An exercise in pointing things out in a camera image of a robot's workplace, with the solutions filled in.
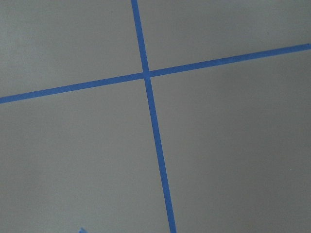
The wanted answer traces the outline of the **blue tape grid lines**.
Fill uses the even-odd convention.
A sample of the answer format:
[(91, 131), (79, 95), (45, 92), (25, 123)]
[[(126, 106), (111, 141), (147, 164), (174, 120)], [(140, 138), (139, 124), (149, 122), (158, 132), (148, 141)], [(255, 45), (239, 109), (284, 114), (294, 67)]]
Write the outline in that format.
[(9, 103), (9, 102), (15, 102), (15, 101), (20, 101), (20, 100), (27, 100), (27, 99), (44, 97), (44, 96), (56, 95), (56, 94), (66, 93), (66, 92), (71, 92), (71, 91), (89, 89), (89, 88), (94, 88), (94, 87), (99, 87), (99, 86), (111, 85), (115, 83), (125, 83), (129, 81), (143, 80), (145, 84), (146, 95), (147, 95), (147, 101), (148, 101), (148, 107), (149, 107), (149, 113), (150, 113), (150, 118), (151, 118), (151, 125), (152, 125), (153, 137), (154, 137), (155, 149), (156, 149), (156, 155), (157, 155), (157, 162), (158, 162), (159, 173), (160, 173), (160, 178), (161, 178), (161, 186), (163, 189), (169, 229), (170, 229), (170, 232), (175, 233), (177, 232), (177, 227), (176, 227), (176, 222), (175, 222), (175, 217), (174, 217), (173, 203), (172, 203), (172, 198), (171, 198), (171, 193), (170, 193), (170, 186), (169, 186), (169, 180), (167, 176), (165, 156), (163, 153), (163, 147), (162, 147), (162, 142), (161, 142), (160, 129), (158, 125), (158, 118), (157, 118), (156, 105), (155, 105), (155, 99), (154, 99), (151, 79), (153, 77), (159, 77), (159, 76), (169, 75), (169, 74), (174, 74), (174, 73), (181, 73), (181, 72), (190, 71), (190, 70), (198, 70), (198, 69), (208, 68), (208, 67), (223, 66), (226, 64), (238, 63), (238, 62), (247, 61), (247, 60), (254, 60), (254, 59), (259, 59), (259, 58), (264, 58), (264, 57), (271, 57), (271, 56), (277, 56), (277, 55), (282, 55), (282, 54), (289, 54), (289, 53), (294, 53), (294, 52), (310, 50), (311, 45), (309, 43), (306, 43), (306, 44), (301, 44), (301, 45), (283, 47), (283, 48), (272, 49), (272, 50), (264, 50), (264, 51), (254, 52), (254, 53), (230, 56), (230, 57), (219, 58), (219, 59), (214, 59), (214, 60), (202, 61), (198, 63), (180, 65), (180, 66), (175, 66), (175, 67), (150, 70), (149, 64), (148, 64), (148, 56), (147, 56), (147, 51), (146, 51), (146, 46), (145, 46), (143, 27), (142, 27), (141, 18), (140, 18), (138, 1), (136, 0), (131, 1), (131, 8), (132, 8), (133, 17), (134, 17), (134, 24), (135, 24), (135, 29), (136, 29), (137, 41), (138, 41), (140, 61), (141, 61), (141, 66), (142, 66), (141, 73), (128, 74), (128, 75), (117, 76), (117, 77), (112, 77), (112, 78), (107, 78), (107, 79), (100, 79), (100, 80), (95, 80), (95, 81), (90, 81), (90, 82), (85, 82), (85, 83), (77, 83), (77, 84), (44, 89), (44, 90), (37, 90), (33, 92), (5, 96), (5, 97), (1, 97), (0, 102)]

